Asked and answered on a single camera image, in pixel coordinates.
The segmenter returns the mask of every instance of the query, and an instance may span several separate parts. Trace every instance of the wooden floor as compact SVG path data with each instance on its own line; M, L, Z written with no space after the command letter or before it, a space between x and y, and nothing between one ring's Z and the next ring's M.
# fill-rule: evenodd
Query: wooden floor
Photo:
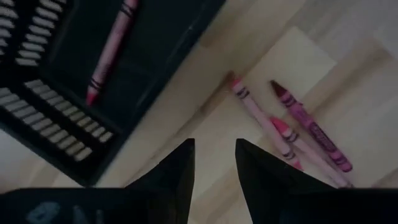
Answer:
M226 87L234 70L263 110L311 141L267 82L290 89L353 163L345 176L356 187L398 187L397 15L396 0L227 0L98 186L126 185L195 138L190 222L251 223L235 139L279 155ZM298 155L306 173L333 185ZM30 183L76 186L42 164Z

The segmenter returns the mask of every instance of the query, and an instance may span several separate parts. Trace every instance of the crayon tray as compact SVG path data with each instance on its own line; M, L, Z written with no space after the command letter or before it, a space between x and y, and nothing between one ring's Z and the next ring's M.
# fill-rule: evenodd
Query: crayon tray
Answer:
M84 186L98 181L224 0L140 2L87 107L122 2L0 0L0 127Z

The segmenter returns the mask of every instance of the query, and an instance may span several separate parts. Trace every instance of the pink crayon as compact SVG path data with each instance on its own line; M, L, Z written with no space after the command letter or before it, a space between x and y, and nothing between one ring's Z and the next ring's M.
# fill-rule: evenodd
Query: pink crayon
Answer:
M242 84L241 80L235 79L231 88L236 96L241 99L251 115L257 120L261 128L272 139L275 147L282 153L288 163L296 169L303 170L294 151L286 144L282 136L278 133L278 130L276 130L275 126L267 118L267 115L258 107L254 99L251 98L249 90Z
M334 170L321 156L317 154L300 136L287 125L284 121L279 118L269 118L278 132L285 138L287 142L290 142L302 152L315 164L317 165L338 187L351 187L349 183L341 174Z
M305 111L293 95L274 80L271 85L279 100L289 109L290 114L307 130L314 140L328 154L332 161L343 171L349 172L353 166L344 154L335 146L329 137L322 131L314 119Z
M87 105L91 105L98 96L124 33L132 20L134 11L137 9L137 5L138 0L125 0L123 2L122 8L112 26L111 33L101 53L97 67L91 77L90 85L87 90Z

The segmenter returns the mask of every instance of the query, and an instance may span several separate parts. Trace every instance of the crayon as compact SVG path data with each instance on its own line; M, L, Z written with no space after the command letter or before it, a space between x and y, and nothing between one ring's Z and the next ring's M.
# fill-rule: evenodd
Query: crayon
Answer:
M344 154L336 147L330 138L323 132L315 120L305 111L301 103L284 87L271 80L272 88L282 104L289 110L290 114L305 128L321 148L328 154L332 161L343 172L349 172L353 166Z
M86 104L93 104L95 98L100 93L104 84L108 70L115 58L121 40L126 32L127 26L132 20L134 11L137 9L138 0L125 0L121 10L112 26L111 33L108 36L105 47L99 57L99 62L91 77L87 90Z
M283 140L275 126L267 118L267 115L258 107L257 103L250 96L249 90L242 84L240 79L235 79L231 86L236 96L241 99L246 109L260 124L261 128L267 133L274 143L274 146L282 153L287 162L296 169L303 170L300 161L294 151Z
M295 147L300 149L304 154L317 165L338 187L352 187L341 174L332 168L317 152L312 149L303 139L300 138L288 124L276 117L269 118L278 132L285 138L285 140Z

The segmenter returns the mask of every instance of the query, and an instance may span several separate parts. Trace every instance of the black object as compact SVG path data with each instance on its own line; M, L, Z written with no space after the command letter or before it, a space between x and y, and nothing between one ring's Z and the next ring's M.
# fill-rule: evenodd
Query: black object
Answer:
M254 224L396 222L397 190L337 190L244 139L236 163Z
M23 189L0 196L1 223L188 222L195 143L187 139L125 189Z
M11 25L0 45L0 126L79 184L95 184L223 2L141 1L88 108L122 0L1 1Z

